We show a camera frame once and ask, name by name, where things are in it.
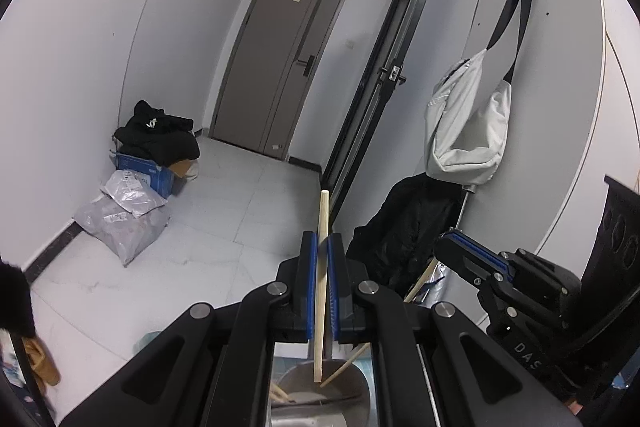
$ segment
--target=tote bag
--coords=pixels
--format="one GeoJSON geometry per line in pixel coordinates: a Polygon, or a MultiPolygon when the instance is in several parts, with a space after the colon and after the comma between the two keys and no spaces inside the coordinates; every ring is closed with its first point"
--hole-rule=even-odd
{"type": "Polygon", "coordinates": [[[500,39],[520,0],[507,0],[487,47],[455,64],[433,90],[425,111],[426,173],[446,182],[483,184],[500,165],[507,142],[511,81],[527,28],[531,0],[522,0],[516,56],[484,107],[472,108],[487,50],[500,39]]]}

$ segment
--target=gray plastic package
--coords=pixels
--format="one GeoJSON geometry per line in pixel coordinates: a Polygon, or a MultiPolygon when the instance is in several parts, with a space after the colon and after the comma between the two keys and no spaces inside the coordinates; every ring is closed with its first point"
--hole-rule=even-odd
{"type": "Polygon", "coordinates": [[[142,217],[134,217],[111,198],[104,196],[84,204],[74,220],[86,232],[97,237],[127,266],[151,245],[169,222],[169,209],[159,206],[142,217]]]}
{"type": "Polygon", "coordinates": [[[133,171],[115,171],[102,190],[134,217],[144,216],[166,203],[160,194],[149,187],[145,175],[133,171]]]}

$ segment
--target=blue box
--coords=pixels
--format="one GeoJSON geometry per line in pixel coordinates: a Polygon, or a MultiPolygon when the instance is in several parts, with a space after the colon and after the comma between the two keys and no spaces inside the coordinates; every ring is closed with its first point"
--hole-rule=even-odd
{"type": "Polygon", "coordinates": [[[148,185],[160,194],[168,198],[174,185],[174,172],[167,167],[161,167],[153,160],[143,160],[135,156],[116,153],[116,167],[121,170],[141,172],[148,176],[148,185]]]}

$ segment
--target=door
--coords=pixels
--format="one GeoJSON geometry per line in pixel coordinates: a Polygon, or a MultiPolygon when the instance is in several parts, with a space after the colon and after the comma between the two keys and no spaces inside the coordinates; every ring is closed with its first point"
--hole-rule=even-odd
{"type": "Polygon", "coordinates": [[[254,0],[210,136],[284,158],[341,0],[254,0]]]}
{"type": "Polygon", "coordinates": [[[404,83],[402,64],[426,0],[392,0],[367,68],[322,175],[334,222],[367,152],[386,102],[404,83]]]}

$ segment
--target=black bag strap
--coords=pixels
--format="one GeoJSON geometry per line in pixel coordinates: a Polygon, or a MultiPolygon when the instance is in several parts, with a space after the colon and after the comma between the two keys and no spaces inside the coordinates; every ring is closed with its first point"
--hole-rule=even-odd
{"type": "MultiPolygon", "coordinates": [[[[504,3],[504,7],[502,8],[502,12],[500,13],[500,17],[498,18],[498,22],[495,25],[494,32],[489,39],[489,43],[487,44],[487,49],[490,49],[495,45],[495,43],[500,40],[500,37],[504,33],[505,29],[509,25],[513,14],[518,7],[518,3],[520,0],[506,0],[504,3]]],[[[532,0],[522,0],[522,5],[520,6],[520,28],[518,29],[518,47],[516,48],[516,56],[513,59],[513,64],[507,74],[504,75],[504,80],[511,84],[513,80],[513,70],[516,67],[516,60],[518,60],[518,53],[520,52],[520,47],[522,45],[522,39],[524,38],[524,33],[527,29],[527,23],[529,22],[529,14],[531,13],[531,1],[532,0]]]]}

